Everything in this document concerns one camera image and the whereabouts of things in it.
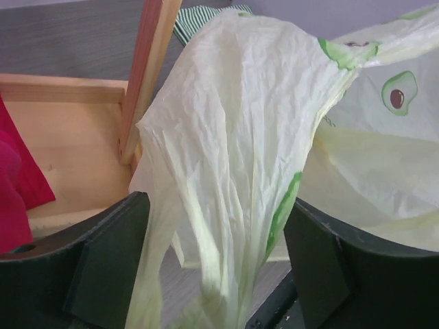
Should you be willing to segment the green avocado print plastic bag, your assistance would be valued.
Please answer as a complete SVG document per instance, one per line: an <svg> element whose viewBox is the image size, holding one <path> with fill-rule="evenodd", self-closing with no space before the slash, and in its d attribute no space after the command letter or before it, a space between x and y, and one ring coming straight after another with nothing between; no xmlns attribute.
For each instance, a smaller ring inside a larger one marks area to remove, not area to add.
<svg viewBox="0 0 439 329"><path fill-rule="evenodd" d="M295 203L438 254L438 6L336 40L225 10L137 123L150 213L127 328L159 328L166 251L201 271L172 328L243 328Z"/></svg>

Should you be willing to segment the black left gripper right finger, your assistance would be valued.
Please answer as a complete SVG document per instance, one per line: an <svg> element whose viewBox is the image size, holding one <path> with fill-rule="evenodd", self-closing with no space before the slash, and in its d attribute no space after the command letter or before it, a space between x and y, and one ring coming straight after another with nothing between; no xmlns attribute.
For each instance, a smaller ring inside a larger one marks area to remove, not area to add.
<svg viewBox="0 0 439 329"><path fill-rule="evenodd" d="M388 241L298 200L291 271L248 328L437 328L438 254Z"/></svg>

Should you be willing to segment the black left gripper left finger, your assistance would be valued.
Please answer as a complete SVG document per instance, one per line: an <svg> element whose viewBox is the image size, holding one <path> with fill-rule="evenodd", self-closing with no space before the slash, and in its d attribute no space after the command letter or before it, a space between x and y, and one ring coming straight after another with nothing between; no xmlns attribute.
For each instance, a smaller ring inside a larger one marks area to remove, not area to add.
<svg viewBox="0 0 439 329"><path fill-rule="evenodd" d="M2 328L124 328L150 201L135 192L1 255Z"/></svg>

